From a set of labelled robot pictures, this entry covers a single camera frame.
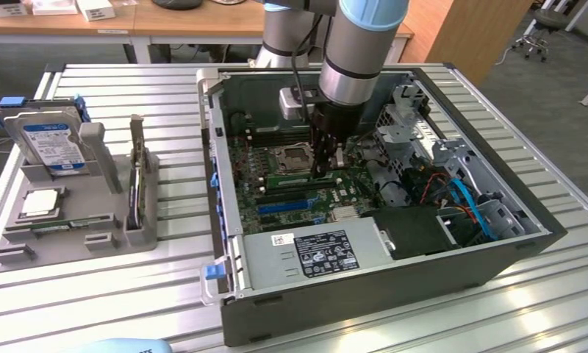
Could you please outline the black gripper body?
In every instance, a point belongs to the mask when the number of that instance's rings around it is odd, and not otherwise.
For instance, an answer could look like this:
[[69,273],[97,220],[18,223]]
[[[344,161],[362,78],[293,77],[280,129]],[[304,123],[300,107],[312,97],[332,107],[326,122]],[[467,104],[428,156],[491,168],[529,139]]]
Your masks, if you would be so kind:
[[322,138],[338,143],[354,134],[364,114],[364,104],[344,106],[332,101],[314,105],[310,116],[312,143],[318,144]]

